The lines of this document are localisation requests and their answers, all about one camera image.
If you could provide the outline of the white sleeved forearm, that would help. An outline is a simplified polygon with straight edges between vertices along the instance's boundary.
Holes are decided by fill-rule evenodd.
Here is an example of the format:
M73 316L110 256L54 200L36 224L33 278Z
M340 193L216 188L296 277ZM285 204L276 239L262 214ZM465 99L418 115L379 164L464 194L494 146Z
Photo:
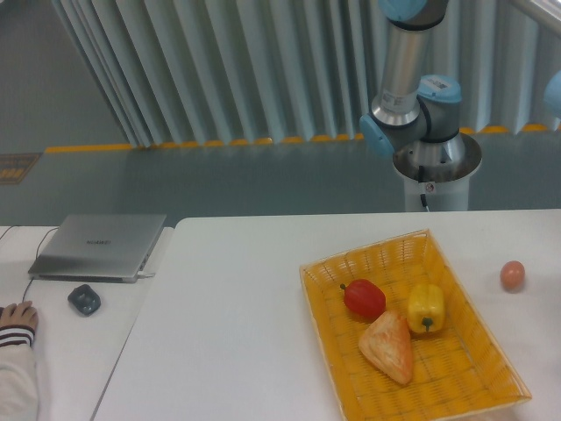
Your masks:
M36 420L39 390L34 330L23 325L1 328L1 419Z

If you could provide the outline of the person's hand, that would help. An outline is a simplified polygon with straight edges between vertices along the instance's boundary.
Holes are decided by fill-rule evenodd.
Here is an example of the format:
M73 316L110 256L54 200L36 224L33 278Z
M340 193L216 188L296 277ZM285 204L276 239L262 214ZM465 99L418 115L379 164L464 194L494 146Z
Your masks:
M37 331L39 315L32 301L12 303L1 311L0 327L3 328L25 328L33 333Z

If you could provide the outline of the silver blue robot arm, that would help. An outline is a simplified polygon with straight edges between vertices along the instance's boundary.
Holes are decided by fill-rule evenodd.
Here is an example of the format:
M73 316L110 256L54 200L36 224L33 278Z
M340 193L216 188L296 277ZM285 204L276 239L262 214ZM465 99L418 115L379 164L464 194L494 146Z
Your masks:
M381 1L387 45L359 129L416 183L455 182L482 161L460 131L514 131L560 115L557 1Z

